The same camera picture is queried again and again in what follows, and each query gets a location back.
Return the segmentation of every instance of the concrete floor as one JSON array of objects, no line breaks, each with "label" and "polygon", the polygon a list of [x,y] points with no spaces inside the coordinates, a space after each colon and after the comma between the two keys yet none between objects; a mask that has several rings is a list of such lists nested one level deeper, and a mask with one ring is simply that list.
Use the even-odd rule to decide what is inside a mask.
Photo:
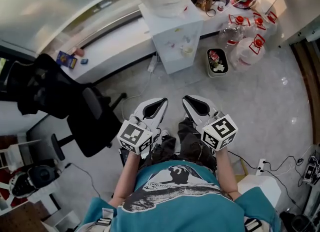
[{"label": "concrete floor", "polygon": [[[313,151],[313,148],[309,148],[312,144],[312,123],[306,88],[291,49],[282,47],[267,53],[247,72],[239,73],[230,68],[226,76],[211,79],[207,75],[204,59],[210,47],[217,47],[216,37],[200,41],[192,67],[171,75],[167,75],[162,64],[158,63],[145,92],[140,97],[124,102],[124,116],[127,118],[144,100],[166,97],[169,105],[160,127],[168,128],[176,136],[178,122],[185,115],[182,97],[186,94],[200,95],[211,99],[237,124],[239,132],[229,146],[230,150],[245,158],[252,166],[256,166],[260,158],[266,158],[271,162],[272,169],[278,167],[287,156],[293,155],[298,159],[307,151],[305,163],[297,168],[303,173],[308,156]],[[98,89],[112,100],[122,92],[129,97],[139,95],[149,78],[149,62],[150,59],[147,59],[112,76],[100,83]],[[121,105],[114,112],[122,119]],[[56,133],[58,139],[69,135],[66,120],[49,116],[31,131],[33,139],[43,139],[37,146],[41,158],[55,156],[50,141],[52,133]],[[66,160],[60,163],[60,167],[63,169],[65,164],[73,162],[87,170],[101,197],[108,201],[123,168],[118,148],[119,144],[114,140],[111,149],[105,148],[99,154],[86,158],[73,141],[63,147]],[[239,159],[231,156],[231,161],[235,170],[240,171]],[[290,164],[294,166],[291,159],[274,174],[286,172]],[[253,174],[254,170],[249,169],[249,172]],[[290,196],[303,207],[309,189],[305,185],[297,187],[299,175],[295,170],[280,175],[279,179],[287,186]],[[58,184],[60,190],[54,194],[58,203],[73,209],[82,219],[91,197],[97,195],[89,176],[71,166],[63,172]],[[282,194],[276,209],[281,212],[293,207],[293,204],[285,188],[281,184],[279,186]]]}]

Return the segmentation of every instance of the shirt sleeve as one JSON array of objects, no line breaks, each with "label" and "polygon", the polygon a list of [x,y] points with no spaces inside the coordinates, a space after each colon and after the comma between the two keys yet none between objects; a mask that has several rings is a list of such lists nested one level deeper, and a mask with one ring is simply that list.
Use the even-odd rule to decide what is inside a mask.
[{"label": "shirt sleeve", "polygon": [[96,222],[98,219],[102,218],[102,208],[113,209],[114,217],[117,215],[117,210],[113,206],[109,205],[106,201],[101,198],[92,198],[90,207],[84,217],[82,224]]},{"label": "shirt sleeve", "polygon": [[235,200],[244,215],[270,224],[274,232],[281,231],[280,218],[276,210],[259,187],[254,187]]}]

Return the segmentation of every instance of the forearm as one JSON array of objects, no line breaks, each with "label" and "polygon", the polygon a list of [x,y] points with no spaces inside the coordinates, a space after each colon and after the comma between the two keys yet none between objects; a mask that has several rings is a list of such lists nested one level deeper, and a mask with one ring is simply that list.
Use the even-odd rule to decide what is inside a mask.
[{"label": "forearm", "polygon": [[109,202],[110,205],[117,207],[134,191],[139,162],[140,155],[130,152],[116,185],[113,199]]},{"label": "forearm", "polygon": [[220,187],[235,200],[240,194],[238,193],[238,184],[226,147],[216,152],[216,163]]}]

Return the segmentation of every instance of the chair backrest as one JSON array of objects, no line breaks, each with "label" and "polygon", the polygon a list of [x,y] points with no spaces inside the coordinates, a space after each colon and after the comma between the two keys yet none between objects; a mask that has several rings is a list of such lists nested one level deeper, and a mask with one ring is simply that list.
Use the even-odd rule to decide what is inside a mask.
[{"label": "chair backrest", "polygon": [[22,114],[38,110],[65,118],[81,97],[85,85],[71,79],[47,54],[41,54],[31,65],[16,62],[8,76],[8,92],[18,96]]}]

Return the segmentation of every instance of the white stool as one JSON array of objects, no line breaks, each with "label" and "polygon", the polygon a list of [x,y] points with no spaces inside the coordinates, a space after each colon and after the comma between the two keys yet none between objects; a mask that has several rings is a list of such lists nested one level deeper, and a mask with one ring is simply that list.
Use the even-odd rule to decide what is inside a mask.
[{"label": "white stool", "polygon": [[254,187],[260,187],[272,206],[276,207],[281,195],[281,189],[275,178],[249,174],[243,180],[238,182],[238,191],[240,194],[243,194]]}]

